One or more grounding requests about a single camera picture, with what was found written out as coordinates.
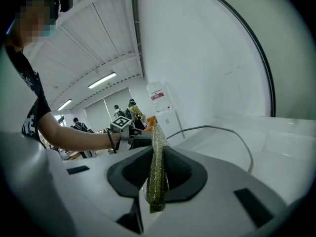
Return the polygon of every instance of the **black rim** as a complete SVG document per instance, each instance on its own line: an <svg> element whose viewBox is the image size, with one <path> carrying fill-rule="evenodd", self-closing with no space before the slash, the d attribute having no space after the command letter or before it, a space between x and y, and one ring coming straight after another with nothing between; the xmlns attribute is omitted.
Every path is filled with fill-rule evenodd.
<svg viewBox="0 0 316 237"><path fill-rule="evenodd" d="M262 64L265 67L265 72L266 72L266 78L268 81L269 85L269 97L270 97L270 116L275 117L276 116L276 94L275 94L275 87L273 84L273 78L272 78L272 73L271 69L267 60L267 57L263 51L263 48L261 44L259 43L258 38L250 28L250 26L246 23L246 21L243 19L243 17L225 0L218 0L222 5L224 5L238 20L239 22L243 25L243 27L246 29L250 37L252 38L253 42L255 43L257 50L260 54Z"/></svg>

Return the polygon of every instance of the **background person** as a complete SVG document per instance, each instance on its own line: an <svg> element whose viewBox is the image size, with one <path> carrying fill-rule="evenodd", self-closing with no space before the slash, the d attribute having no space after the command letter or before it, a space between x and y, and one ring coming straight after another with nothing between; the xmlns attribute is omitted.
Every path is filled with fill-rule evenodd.
<svg viewBox="0 0 316 237"><path fill-rule="evenodd" d="M85 126L84 123L79 123L79 120L78 118L74 118L74 122L75 122L75 126L71 125L70 127L75 129L75 130L79 130L81 131L81 127L83 127L83 125ZM86 151L86 152L83 152L83 151L79 151L79 153L81 154L82 158L91 158L92 157L92 152L91 151Z"/></svg>
<svg viewBox="0 0 316 237"><path fill-rule="evenodd" d="M134 119L132 119L132 122L134 122L135 128L144 130L145 127L142 122L142 119L144 119L144 116L143 116L143 113L136 106L136 102L134 101L134 99L131 99L129 101L128 108L131 110L132 115L134 115Z"/></svg>
<svg viewBox="0 0 316 237"><path fill-rule="evenodd" d="M118 105L114 105L114 118L117 119L119 116L123 116L125 117L125 113L124 111L118 106Z"/></svg>
<svg viewBox="0 0 316 237"><path fill-rule="evenodd" d="M88 127L84 123L80 123L78 118L74 118L74 123L74 129L82 132L88 132Z"/></svg>

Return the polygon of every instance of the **black cable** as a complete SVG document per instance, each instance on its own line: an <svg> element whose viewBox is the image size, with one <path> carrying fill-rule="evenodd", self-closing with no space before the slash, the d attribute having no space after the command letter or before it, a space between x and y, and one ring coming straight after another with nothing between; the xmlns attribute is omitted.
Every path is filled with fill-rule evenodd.
<svg viewBox="0 0 316 237"><path fill-rule="evenodd" d="M195 129L200 129L200 128L215 128L215 129L219 129L219 130L224 130L224 131L227 131L227 132L232 132L234 133L235 135L237 135L239 137L239 139L243 142L244 146L246 147L247 151L248 151L248 154L249 154L249 157L250 157L250 166L248 168L248 173L251 174L252 172L252 169L253 169L253 158L252 158L252 154L247 146L247 144L244 142L244 140L241 138L241 136L236 133L235 131L233 130L230 130L230 129L227 129L227 128L222 128L222 127L218 127L218 126L212 126L212 125L201 125L201 126L197 126L197 127L192 127L192 128L188 128L188 129L183 129L183 130L180 130L172 135L170 135L167 139L173 137L174 135L177 135L178 133L180 132L185 132L185 131L191 131L191 130L195 130Z"/></svg>
<svg viewBox="0 0 316 237"><path fill-rule="evenodd" d="M115 149L115 145L114 145L113 140L112 140L112 137L111 137L111 135L110 135L110 129L108 129L108 128L107 128L107 134L108 134L108 137L109 137L109 139L110 139L111 146L112 146L112 148L113 148L113 152L114 152L114 154L116 154L116 153L117 153L117 150Z"/></svg>

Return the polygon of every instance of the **orange object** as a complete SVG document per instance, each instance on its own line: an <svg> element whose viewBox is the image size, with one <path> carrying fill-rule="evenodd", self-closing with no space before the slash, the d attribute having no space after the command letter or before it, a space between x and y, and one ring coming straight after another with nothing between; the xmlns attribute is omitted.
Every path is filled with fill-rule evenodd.
<svg viewBox="0 0 316 237"><path fill-rule="evenodd" d="M147 126L147 128L145 128L145 131L147 131L147 132L152 132L152 129L153 129L153 127L154 127L154 122L157 123L156 117L155 117L155 116L152 116L152 117L148 118L148 119L147 119L147 122L148 122L148 126Z"/></svg>

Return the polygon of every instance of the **fluorescent light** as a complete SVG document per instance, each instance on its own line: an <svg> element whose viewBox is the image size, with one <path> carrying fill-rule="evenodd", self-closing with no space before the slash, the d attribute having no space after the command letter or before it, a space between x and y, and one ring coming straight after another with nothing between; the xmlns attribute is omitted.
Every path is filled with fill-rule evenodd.
<svg viewBox="0 0 316 237"><path fill-rule="evenodd" d="M92 88L94 88L95 86L99 85L100 83L103 83L104 81L106 81L106 80L108 80L108 79L110 79L110 78L112 78L112 77L115 77L116 75L117 75L117 74L116 74L115 72L113 72L113 73L111 73L111 74L109 74L109 75L107 75L107 76L101 78L100 80L94 82L93 84L89 85L88 88L89 88L89 89L92 89Z"/></svg>
<svg viewBox="0 0 316 237"><path fill-rule="evenodd" d="M58 111L60 111L61 109L63 109L66 105L68 105L72 100L69 99L66 103L64 103L61 107L58 108Z"/></svg>

